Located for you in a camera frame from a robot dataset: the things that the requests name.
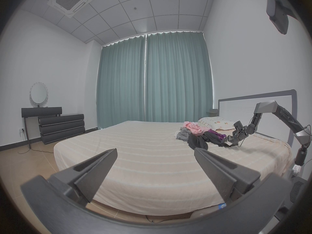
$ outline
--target ceiling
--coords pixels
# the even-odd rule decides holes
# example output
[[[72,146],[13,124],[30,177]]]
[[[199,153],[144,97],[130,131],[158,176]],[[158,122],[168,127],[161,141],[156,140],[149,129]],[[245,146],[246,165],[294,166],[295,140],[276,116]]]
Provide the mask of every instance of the ceiling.
[[[104,45],[158,30],[203,30],[213,0],[93,0],[72,18],[47,5],[26,0],[21,9],[40,16],[81,41]]]

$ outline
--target pile of clothes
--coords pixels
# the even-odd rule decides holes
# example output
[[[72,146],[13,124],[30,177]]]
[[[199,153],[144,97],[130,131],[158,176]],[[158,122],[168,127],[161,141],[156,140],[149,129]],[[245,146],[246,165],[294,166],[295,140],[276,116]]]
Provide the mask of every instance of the pile of clothes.
[[[207,142],[211,142],[218,146],[229,147],[224,141],[226,135],[217,133],[209,127],[200,127],[196,122],[185,121],[183,127],[175,134],[176,139],[183,140],[188,143],[193,150],[196,147],[208,150]]]

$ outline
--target beige bed sheet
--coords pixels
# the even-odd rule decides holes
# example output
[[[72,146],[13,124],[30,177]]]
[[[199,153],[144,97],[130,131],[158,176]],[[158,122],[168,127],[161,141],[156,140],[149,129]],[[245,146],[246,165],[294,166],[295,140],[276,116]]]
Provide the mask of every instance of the beige bed sheet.
[[[105,150],[118,158],[94,199],[114,208],[144,215],[192,212],[223,200],[186,142],[174,133],[183,123],[126,121],[106,129],[63,140],[54,147],[60,170]],[[231,134],[232,130],[219,131]],[[290,146],[254,134],[241,147],[208,143],[208,150],[261,173],[283,174],[291,162]]]

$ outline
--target oval mirror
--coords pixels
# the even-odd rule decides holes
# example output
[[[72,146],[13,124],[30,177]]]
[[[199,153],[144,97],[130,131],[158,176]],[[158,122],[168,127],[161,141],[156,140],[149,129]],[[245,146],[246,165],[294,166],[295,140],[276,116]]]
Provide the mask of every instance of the oval mirror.
[[[30,89],[30,99],[33,103],[39,105],[45,102],[48,97],[48,89],[46,86],[41,83],[37,82],[33,84]]]

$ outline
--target robotic arm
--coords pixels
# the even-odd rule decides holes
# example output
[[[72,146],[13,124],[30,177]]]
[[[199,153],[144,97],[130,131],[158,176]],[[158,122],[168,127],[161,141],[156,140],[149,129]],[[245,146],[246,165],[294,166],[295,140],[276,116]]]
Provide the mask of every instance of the robotic arm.
[[[296,139],[301,144],[295,158],[295,164],[302,166],[307,154],[307,148],[310,144],[310,130],[303,127],[285,108],[279,106],[275,100],[257,103],[254,111],[254,116],[248,126],[244,126],[240,121],[234,123],[235,131],[233,136],[228,136],[227,141],[232,143],[231,146],[238,145],[238,142],[254,134],[263,113],[272,113],[284,122],[293,132]]]

